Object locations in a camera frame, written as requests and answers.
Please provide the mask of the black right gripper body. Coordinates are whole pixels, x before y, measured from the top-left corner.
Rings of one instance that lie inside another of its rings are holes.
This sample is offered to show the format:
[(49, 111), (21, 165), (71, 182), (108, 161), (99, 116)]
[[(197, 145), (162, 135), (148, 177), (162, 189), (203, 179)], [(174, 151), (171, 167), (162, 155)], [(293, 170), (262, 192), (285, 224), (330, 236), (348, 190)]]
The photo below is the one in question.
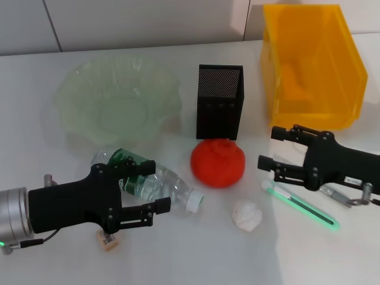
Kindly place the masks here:
[(340, 145), (333, 137), (318, 137), (308, 146), (303, 162), (303, 186), (311, 191), (327, 183), (363, 189), (370, 183), (379, 194), (379, 155)]

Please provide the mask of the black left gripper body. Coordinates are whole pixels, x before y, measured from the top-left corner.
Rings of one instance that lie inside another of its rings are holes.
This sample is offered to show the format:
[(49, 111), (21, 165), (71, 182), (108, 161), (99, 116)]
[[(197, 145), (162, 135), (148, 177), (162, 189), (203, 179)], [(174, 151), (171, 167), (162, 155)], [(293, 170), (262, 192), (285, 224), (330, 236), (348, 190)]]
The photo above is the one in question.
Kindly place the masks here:
[(119, 172), (95, 164), (88, 176), (28, 192), (28, 213), (35, 233), (44, 233), (83, 223), (95, 223), (107, 233), (121, 226)]

